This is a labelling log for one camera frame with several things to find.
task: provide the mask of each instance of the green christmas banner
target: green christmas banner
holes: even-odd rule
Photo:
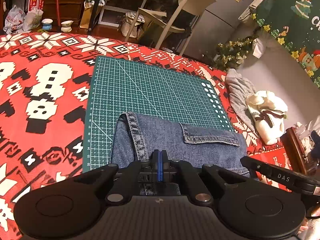
[[[251,17],[320,88],[320,0],[264,0]]]

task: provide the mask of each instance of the gray blanket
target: gray blanket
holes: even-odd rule
[[[233,68],[228,71],[225,83],[228,85],[229,99],[233,110],[252,131],[255,131],[254,121],[245,104],[247,95],[256,93],[254,85]]]

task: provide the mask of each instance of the plastic bag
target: plastic bag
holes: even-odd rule
[[[23,30],[29,31],[38,27],[41,23],[42,14],[43,11],[38,9],[32,9],[29,11],[22,25]]]
[[[24,11],[14,5],[5,18],[3,30],[7,34],[22,32],[22,24],[25,17]]]

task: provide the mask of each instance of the circular cover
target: circular cover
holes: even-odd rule
[[[296,233],[305,217],[303,203],[278,188],[252,184],[226,190],[218,205],[223,221],[251,239],[281,239]]]
[[[100,212],[100,202],[89,185],[58,184],[24,195],[15,205],[14,219],[28,236],[65,238],[85,231]]]

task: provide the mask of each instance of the folded denim jeans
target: folded denim jeans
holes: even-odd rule
[[[211,163],[249,177],[249,171],[240,163],[247,149],[242,134],[132,112],[121,114],[111,162],[124,168],[130,162],[149,159],[155,149],[166,150],[169,160],[184,160],[197,168]]]

